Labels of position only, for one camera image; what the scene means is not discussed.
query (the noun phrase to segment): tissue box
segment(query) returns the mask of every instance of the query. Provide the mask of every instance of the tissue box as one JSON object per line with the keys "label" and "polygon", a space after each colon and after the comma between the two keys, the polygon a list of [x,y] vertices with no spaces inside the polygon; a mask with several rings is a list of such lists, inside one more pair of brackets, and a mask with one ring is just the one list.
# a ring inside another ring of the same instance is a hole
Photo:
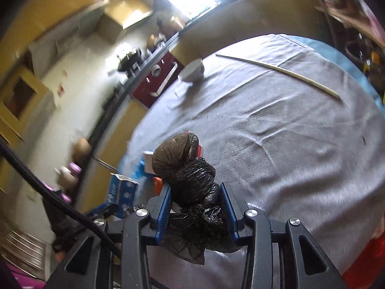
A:
{"label": "tissue box", "polygon": [[124,218],[124,210],[134,204],[135,191],[138,182],[129,177],[111,174],[110,186],[106,198],[107,203],[116,203],[119,206],[116,216]]}

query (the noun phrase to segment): chopstick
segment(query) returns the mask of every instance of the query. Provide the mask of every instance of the chopstick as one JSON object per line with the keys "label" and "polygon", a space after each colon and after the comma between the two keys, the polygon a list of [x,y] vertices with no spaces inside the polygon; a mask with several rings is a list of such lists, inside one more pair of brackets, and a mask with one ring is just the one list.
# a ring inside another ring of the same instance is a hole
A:
{"label": "chopstick", "polygon": [[310,78],[307,78],[305,76],[302,76],[302,75],[297,74],[295,72],[292,72],[290,70],[284,69],[282,67],[271,65],[271,64],[264,63],[264,62],[261,62],[261,61],[256,61],[254,59],[243,59],[243,58],[240,58],[240,57],[232,57],[232,56],[229,56],[229,55],[223,55],[223,54],[218,54],[218,53],[216,53],[215,55],[217,57],[225,57],[225,58],[228,58],[228,59],[236,59],[238,61],[243,61],[243,62],[251,63],[251,64],[254,64],[254,65],[260,65],[260,66],[263,66],[263,67],[266,67],[266,68],[274,69],[274,70],[276,70],[278,72],[281,72],[281,73],[293,76],[293,77],[295,77],[297,79],[300,79],[300,80],[302,80],[304,82],[307,82],[308,84],[311,84],[312,86],[315,86],[315,87],[325,91],[326,93],[330,94],[331,96],[333,96],[333,97],[335,97],[337,99],[341,98],[341,96],[337,92],[335,92],[334,90],[324,86],[323,84],[320,84],[319,82],[311,80]]}

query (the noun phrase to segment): blue cloth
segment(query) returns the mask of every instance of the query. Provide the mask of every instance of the blue cloth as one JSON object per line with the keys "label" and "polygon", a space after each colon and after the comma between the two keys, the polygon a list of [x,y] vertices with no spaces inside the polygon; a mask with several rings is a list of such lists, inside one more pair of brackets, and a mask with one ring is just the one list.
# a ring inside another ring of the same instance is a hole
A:
{"label": "blue cloth", "polygon": [[359,83],[361,88],[365,90],[367,94],[369,94],[376,105],[381,110],[382,114],[385,116],[385,106],[382,104],[382,100],[373,86],[370,84],[369,80],[365,77],[365,75],[355,66],[345,55],[343,55],[338,50],[334,49],[330,45],[322,41],[317,41],[309,38],[298,37],[298,36],[289,36],[290,39],[295,39],[312,49],[314,49],[317,53],[319,53],[325,59],[332,61],[341,67],[344,71],[346,71],[350,76],[352,76],[355,81]]}

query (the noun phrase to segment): dark red cabinet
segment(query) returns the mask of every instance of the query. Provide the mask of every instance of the dark red cabinet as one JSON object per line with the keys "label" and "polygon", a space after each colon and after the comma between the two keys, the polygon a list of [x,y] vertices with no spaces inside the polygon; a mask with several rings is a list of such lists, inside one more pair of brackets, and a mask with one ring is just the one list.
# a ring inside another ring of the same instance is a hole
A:
{"label": "dark red cabinet", "polygon": [[131,93],[148,108],[177,80],[184,67],[170,52],[167,52],[157,64],[160,66],[160,74],[153,76],[150,72]]}

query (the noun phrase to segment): metal screw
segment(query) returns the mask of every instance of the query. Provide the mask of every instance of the metal screw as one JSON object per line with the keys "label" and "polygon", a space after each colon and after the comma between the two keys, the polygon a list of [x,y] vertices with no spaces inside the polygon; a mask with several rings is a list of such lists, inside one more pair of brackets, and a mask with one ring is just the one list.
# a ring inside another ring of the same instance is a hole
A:
{"label": "metal screw", "polygon": [[298,218],[293,217],[289,219],[289,223],[291,223],[293,226],[299,226],[301,221]]}
{"label": "metal screw", "polygon": [[249,217],[255,217],[258,215],[258,212],[256,210],[247,210],[246,215]]}
{"label": "metal screw", "polygon": [[141,208],[140,210],[136,211],[136,215],[138,216],[146,216],[148,214],[148,210],[145,210],[144,208]]}
{"label": "metal screw", "polygon": [[95,225],[97,225],[97,226],[103,226],[104,223],[105,223],[105,220],[102,219],[102,218],[97,218],[97,219],[94,220],[94,223],[95,223]]}

